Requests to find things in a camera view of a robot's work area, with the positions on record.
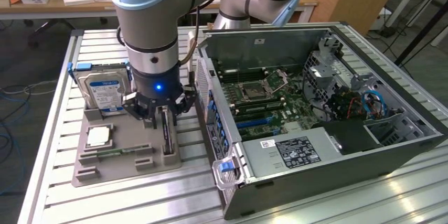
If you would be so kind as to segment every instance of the table leg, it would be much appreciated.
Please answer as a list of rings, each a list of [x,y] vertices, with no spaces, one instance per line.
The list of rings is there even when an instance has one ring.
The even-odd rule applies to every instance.
[[[307,6],[304,11],[300,14],[300,18],[298,23],[308,23],[311,19],[311,15],[314,14],[315,6]]]
[[[436,38],[431,42],[431,45],[434,47],[439,46],[440,41],[447,37],[447,35],[448,35],[448,27],[446,27],[446,29],[442,31],[442,33],[439,33],[439,35],[436,36]]]
[[[418,18],[420,17],[420,14],[426,11],[427,7],[428,7],[428,3],[431,2],[432,0],[424,0],[423,3],[420,4],[420,7],[419,9],[415,11],[408,23],[407,23],[407,26],[414,26],[414,23],[415,21],[418,20]]]
[[[386,27],[391,27],[392,26],[395,20],[398,19],[399,15],[403,12],[403,10],[404,10],[406,6],[408,5],[410,1],[411,0],[402,0],[399,6],[396,8],[396,10],[394,11],[390,19],[387,20]]]

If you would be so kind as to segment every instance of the metal table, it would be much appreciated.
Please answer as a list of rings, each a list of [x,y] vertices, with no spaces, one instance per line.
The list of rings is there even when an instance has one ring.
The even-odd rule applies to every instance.
[[[339,28],[370,57],[448,124],[448,111],[386,59],[355,30]],[[180,58],[188,31],[179,28]],[[415,157],[388,176],[347,186],[246,218],[224,221],[219,191],[206,157],[195,109],[183,114],[178,133],[183,166],[178,170],[75,188],[71,185],[84,100],[66,70],[68,62],[114,63],[127,57],[115,30],[75,31],[51,106],[19,223],[448,223],[448,142]],[[354,57],[360,72],[370,69]]]

